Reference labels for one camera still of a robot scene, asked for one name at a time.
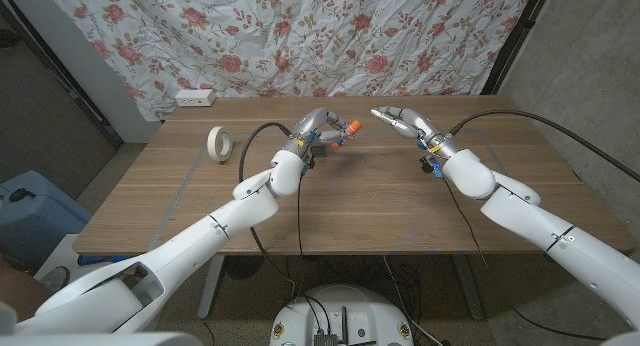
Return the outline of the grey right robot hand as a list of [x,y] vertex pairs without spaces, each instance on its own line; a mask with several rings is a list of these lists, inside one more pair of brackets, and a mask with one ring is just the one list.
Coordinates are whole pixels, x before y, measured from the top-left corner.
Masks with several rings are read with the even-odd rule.
[[442,159],[449,159],[461,148],[426,117],[418,112],[394,106],[375,107],[370,110],[376,119],[390,125],[399,135],[413,139],[418,147]]

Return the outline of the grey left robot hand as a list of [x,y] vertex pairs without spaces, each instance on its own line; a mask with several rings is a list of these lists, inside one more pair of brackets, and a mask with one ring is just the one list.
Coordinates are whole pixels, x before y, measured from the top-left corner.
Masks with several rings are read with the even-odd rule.
[[352,139],[356,128],[336,113],[320,107],[305,115],[292,129],[284,150],[301,159],[312,155],[319,145]]

